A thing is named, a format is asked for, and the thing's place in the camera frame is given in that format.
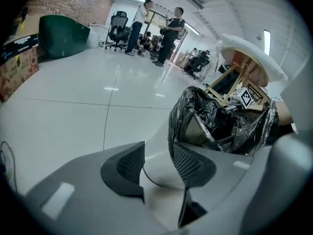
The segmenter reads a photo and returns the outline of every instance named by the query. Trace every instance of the man in white shirt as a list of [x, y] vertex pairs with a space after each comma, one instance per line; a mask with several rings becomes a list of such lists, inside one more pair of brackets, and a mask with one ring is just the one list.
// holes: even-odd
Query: man in white shirt
[[181, 68], [185, 68], [186, 65], [188, 64], [190, 58], [192, 58], [195, 55], [195, 52], [197, 51], [197, 48], [193, 48], [192, 51], [187, 52], [184, 61], [180, 65]]
[[133, 25], [132, 25], [132, 33], [129, 37], [128, 46], [125, 51], [125, 54], [134, 56], [134, 54], [132, 53], [132, 50], [137, 43], [141, 27], [145, 23], [145, 17], [149, 16], [149, 9], [152, 8], [152, 5], [153, 3], [151, 0], [145, 0], [143, 6], [140, 6], [137, 9], [137, 12], [133, 21]]

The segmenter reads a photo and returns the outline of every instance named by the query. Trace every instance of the chair backrest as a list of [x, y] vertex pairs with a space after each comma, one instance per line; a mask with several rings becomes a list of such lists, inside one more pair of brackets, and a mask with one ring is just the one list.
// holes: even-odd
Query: chair backrest
[[116, 15], [118, 17], [127, 17], [127, 13], [125, 11], [117, 11]]
[[127, 17], [117, 15], [111, 17], [111, 30], [109, 32], [111, 40], [116, 40], [123, 36], [127, 21]]

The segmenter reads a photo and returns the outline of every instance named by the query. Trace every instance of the plastic bag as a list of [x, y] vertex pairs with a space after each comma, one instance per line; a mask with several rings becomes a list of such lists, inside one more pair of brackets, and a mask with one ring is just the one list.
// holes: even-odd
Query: plastic bag
[[[189, 123], [197, 122], [205, 135], [190, 138]], [[263, 111], [228, 111], [219, 101], [194, 86], [188, 87], [169, 117], [168, 145], [173, 158], [174, 141], [188, 142], [212, 150], [254, 156], [256, 150], [272, 145], [279, 135], [275, 101], [264, 104]]]

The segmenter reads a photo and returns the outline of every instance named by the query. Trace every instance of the white ceiling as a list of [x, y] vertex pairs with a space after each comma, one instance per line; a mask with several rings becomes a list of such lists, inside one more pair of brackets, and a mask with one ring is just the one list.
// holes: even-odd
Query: white ceiling
[[292, 78], [312, 53], [312, 39], [301, 16], [288, 0], [152, 0], [170, 14], [183, 7], [186, 22], [208, 39], [236, 35], [264, 49], [264, 30], [271, 32], [270, 56]]

